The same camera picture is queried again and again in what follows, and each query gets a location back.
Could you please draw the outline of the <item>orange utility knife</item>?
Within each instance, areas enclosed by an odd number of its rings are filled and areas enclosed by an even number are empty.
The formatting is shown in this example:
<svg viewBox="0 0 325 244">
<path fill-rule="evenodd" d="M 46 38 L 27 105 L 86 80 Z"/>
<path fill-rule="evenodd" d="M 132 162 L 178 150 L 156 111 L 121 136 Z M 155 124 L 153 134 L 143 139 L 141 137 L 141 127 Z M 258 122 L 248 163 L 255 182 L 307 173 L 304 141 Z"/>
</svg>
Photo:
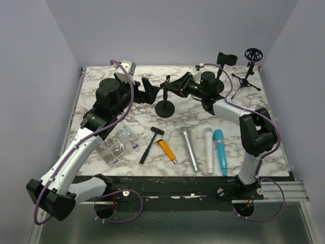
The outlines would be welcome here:
<svg viewBox="0 0 325 244">
<path fill-rule="evenodd" d="M 168 144 L 166 143 L 165 140 L 161 139 L 156 142 L 166 153 L 166 155 L 169 157 L 169 159 L 174 163 L 177 164 L 177 159 Z"/>
</svg>

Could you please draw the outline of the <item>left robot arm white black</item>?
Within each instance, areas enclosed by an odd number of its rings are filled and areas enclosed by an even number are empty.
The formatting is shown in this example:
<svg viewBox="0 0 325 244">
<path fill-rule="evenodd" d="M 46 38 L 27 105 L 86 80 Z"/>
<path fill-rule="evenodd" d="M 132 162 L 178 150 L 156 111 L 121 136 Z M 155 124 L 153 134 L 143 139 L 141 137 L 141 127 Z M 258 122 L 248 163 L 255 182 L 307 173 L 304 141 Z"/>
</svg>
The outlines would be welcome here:
<svg viewBox="0 0 325 244">
<path fill-rule="evenodd" d="M 37 225 L 41 224 L 37 218 L 39 209 L 62 221 L 80 202 L 97 197 L 106 201 L 112 197 L 112 187 L 100 174 L 77 184 L 73 180 L 92 152 L 126 117 L 133 103 L 154 103 L 160 88 L 151 85 L 147 78 L 142 78 L 141 84 L 144 91 L 138 89 L 139 82 L 125 83 L 117 77 L 99 83 L 93 108 L 83 116 L 80 129 L 67 150 L 41 179 L 31 179 L 26 185 L 35 204 Z"/>
</svg>

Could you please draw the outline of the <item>white microphone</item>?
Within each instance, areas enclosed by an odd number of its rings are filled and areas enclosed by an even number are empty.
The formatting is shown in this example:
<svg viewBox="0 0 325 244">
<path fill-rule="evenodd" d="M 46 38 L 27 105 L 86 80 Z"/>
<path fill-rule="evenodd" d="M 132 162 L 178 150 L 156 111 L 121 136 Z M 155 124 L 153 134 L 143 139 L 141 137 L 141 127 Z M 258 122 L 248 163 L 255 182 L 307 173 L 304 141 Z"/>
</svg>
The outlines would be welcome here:
<svg viewBox="0 0 325 244">
<path fill-rule="evenodd" d="M 211 127 L 204 129 L 205 149 L 206 149 L 206 162 L 208 173 L 214 173 L 214 160 L 213 160 L 213 130 Z"/>
</svg>

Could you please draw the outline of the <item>grey microphone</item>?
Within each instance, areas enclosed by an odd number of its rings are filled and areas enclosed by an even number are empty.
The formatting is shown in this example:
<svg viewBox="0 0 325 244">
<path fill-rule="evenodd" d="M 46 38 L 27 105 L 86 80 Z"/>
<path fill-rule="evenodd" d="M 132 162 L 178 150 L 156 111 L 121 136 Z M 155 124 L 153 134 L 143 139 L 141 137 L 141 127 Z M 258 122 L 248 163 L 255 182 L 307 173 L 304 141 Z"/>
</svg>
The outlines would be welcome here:
<svg viewBox="0 0 325 244">
<path fill-rule="evenodd" d="M 194 148 L 193 148 L 193 144 L 191 141 L 190 132 L 189 132 L 188 127 L 181 128 L 181 135 L 183 137 L 185 147 L 187 149 L 189 160 L 191 162 L 193 170 L 194 170 L 194 172 L 198 172 L 198 170 L 199 170 L 198 162 L 197 162 L 197 158 L 196 158 L 196 155 L 194 152 Z"/>
</svg>

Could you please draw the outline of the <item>aluminium frame profile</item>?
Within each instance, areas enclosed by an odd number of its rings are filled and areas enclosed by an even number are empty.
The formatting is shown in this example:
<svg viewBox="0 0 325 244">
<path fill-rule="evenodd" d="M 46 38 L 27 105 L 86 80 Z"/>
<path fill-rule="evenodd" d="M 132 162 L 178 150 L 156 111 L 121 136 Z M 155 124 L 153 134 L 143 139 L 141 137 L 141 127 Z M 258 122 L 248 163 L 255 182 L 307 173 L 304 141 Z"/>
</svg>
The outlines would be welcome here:
<svg viewBox="0 0 325 244">
<path fill-rule="evenodd" d="M 305 185 L 302 181 L 282 181 L 277 183 L 283 191 L 286 202 L 308 202 L 308 196 Z M 283 196 L 281 190 L 272 182 L 263 182 L 261 184 L 264 192 L 264 200 L 270 202 L 282 202 Z"/>
</svg>

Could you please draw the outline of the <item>black hammer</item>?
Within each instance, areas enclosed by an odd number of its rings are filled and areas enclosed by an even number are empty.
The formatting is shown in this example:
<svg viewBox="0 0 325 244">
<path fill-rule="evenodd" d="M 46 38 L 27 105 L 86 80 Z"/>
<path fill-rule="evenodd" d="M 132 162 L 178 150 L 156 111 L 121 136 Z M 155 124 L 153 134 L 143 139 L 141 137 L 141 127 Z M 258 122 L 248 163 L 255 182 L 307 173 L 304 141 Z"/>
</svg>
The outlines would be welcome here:
<svg viewBox="0 0 325 244">
<path fill-rule="evenodd" d="M 157 135 L 163 135 L 165 133 L 163 130 L 161 130 L 159 128 L 156 128 L 156 127 L 151 127 L 150 129 L 151 129 L 152 132 L 154 132 L 154 136 L 151 139 L 151 141 L 150 141 L 149 145 L 147 146 L 146 150 L 144 151 L 144 153 L 143 153 L 143 155 L 142 155 L 142 157 L 141 157 L 141 159 L 139 161 L 140 164 L 144 164 L 156 136 Z"/>
</svg>

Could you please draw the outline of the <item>black front mounting rail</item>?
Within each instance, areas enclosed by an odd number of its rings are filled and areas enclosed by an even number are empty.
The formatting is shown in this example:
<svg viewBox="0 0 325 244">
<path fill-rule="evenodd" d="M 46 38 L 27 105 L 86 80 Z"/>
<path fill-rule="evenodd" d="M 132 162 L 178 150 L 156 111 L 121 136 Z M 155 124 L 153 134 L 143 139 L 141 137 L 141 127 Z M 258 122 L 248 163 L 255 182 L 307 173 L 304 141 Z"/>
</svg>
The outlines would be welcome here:
<svg viewBox="0 0 325 244">
<path fill-rule="evenodd" d="M 234 176 L 104 176 L 105 194 L 137 191 L 144 211 L 231 211 L 233 201 L 262 200 L 260 184 L 245 187 Z"/>
</svg>

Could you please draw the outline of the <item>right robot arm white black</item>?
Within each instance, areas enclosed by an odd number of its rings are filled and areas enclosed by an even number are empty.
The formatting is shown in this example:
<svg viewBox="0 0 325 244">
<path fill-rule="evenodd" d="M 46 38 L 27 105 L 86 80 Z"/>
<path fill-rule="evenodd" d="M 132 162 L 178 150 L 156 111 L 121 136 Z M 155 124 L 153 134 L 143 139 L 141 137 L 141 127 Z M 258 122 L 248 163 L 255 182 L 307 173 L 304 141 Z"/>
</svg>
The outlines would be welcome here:
<svg viewBox="0 0 325 244">
<path fill-rule="evenodd" d="M 175 81 L 167 79 L 160 87 L 182 98 L 193 95 L 199 98 L 205 111 L 239 126 L 245 156 L 236 176 L 238 184 L 234 185 L 234 194 L 239 199 L 245 199 L 258 183 L 263 159 L 280 147 L 279 131 L 267 109 L 251 110 L 223 97 L 220 93 L 224 90 L 224 83 L 213 72 L 205 71 L 199 79 L 195 82 L 193 74 L 187 72 Z"/>
</svg>

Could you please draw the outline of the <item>clear plastic screw box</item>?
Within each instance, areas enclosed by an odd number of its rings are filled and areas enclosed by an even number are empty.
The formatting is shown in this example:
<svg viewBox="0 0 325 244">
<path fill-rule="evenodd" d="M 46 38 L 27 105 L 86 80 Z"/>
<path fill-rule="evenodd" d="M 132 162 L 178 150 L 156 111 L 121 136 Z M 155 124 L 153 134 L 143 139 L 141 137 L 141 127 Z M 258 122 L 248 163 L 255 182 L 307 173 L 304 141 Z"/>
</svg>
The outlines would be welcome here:
<svg viewBox="0 0 325 244">
<path fill-rule="evenodd" d="M 95 151 L 106 164 L 116 164 L 122 157 L 133 153 L 138 147 L 139 133 L 121 122 Z"/>
</svg>

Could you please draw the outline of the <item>black tripod shock-mount stand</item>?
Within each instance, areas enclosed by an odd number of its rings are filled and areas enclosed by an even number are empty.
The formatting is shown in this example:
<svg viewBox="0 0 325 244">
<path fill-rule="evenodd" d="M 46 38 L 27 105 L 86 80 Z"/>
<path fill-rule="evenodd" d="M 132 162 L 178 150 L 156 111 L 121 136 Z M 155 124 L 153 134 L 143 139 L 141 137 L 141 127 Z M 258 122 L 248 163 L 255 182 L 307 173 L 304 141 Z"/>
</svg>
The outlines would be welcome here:
<svg viewBox="0 0 325 244">
<path fill-rule="evenodd" d="M 253 87 L 255 88 L 257 91 L 261 91 L 261 89 L 253 84 L 251 84 L 248 81 L 248 77 L 254 75 L 254 71 L 253 68 L 255 66 L 256 62 L 259 62 L 262 58 L 263 58 L 263 53 L 257 49 L 257 48 L 248 48 L 245 53 L 244 56 L 246 57 L 246 59 L 248 59 L 248 71 L 245 75 L 244 78 L 240 78 L 239 76 L 235 75 L 234 73 L 232 73 L 233 77 L 236 77 L 239 80 L 240 86 L 239 88 L 236 90 L 236 92 L 232 95 L 231 99 L 233 99 L 235 97 L 235 95 L 237 94 L 237 92 L 239 91 L 239 89 L 241 88 L 245 88 L 245 87 Z"/>
</svg>

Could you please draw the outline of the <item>blue microphone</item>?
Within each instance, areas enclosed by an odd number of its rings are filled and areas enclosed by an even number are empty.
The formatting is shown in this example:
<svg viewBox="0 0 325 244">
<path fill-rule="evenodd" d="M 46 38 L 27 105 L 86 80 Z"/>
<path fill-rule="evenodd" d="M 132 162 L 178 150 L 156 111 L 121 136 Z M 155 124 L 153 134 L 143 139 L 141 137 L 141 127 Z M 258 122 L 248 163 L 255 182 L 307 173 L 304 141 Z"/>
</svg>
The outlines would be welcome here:
<svg viewBox="0 0 325 244">
<path fill-rule="evenodd" d="M 214 131 L 214 139 L 216 141 L 219 164 L 222 171 L 223 176 L 228 175 L 228 164 L 226 161 L 226 153 L 224 148 L 224 136 L 221 129 L 217 129 Z"/>
</svg>

